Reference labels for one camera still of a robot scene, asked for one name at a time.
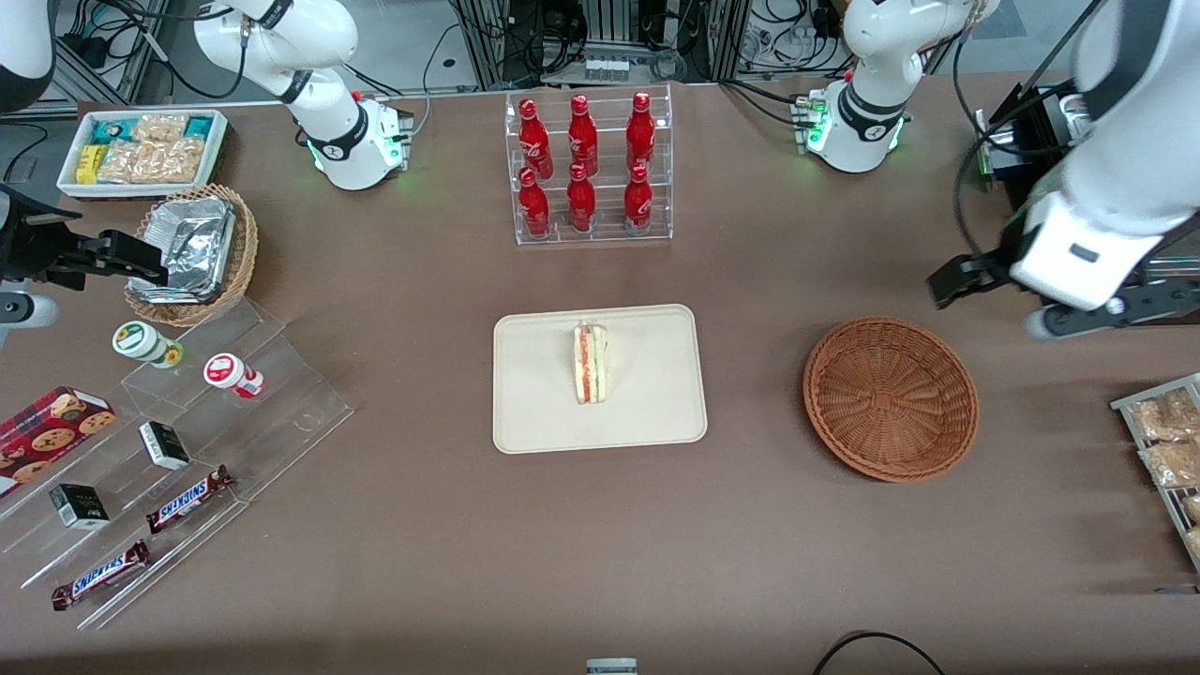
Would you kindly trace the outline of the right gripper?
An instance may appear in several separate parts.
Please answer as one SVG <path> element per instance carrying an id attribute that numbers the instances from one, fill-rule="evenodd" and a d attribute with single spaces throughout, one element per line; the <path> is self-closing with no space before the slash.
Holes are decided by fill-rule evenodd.
<path id="1" fill-rule="evenodd" d="M 161 247 L 137 235 L 116 229 L 102 231 L 92 240 L 92 264 L 83 271 L 59 269 L 60 258 L 76 252 L 79 235 L 68 229 L 68 221 L 80 219 L 78 211 L 50 207 L 1 185 L 4 204 L 1 270 L 8 281 L 31 280 L 72 291 L 84 291 L 86 274 L 102 277 L 140 277 L 150 285 L 167 285 L 169 271 L 162 264 Z"/>

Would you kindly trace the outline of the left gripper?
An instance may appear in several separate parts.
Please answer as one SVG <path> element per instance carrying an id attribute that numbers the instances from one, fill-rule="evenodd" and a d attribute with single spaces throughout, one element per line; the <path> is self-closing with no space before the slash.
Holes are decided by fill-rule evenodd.
<path id="1" fill-rule="evenodd" d="M 1052 191 L 1025 210 L 1022 244 L 1009 269 L 995 251 L 959 255 L 926 277 L 926 291 L 935 307 L 944 310 L 1014 280 L 1068 307 L 1097 310 L 1169 231 L 1170 219 L 1096 217 Z"/>

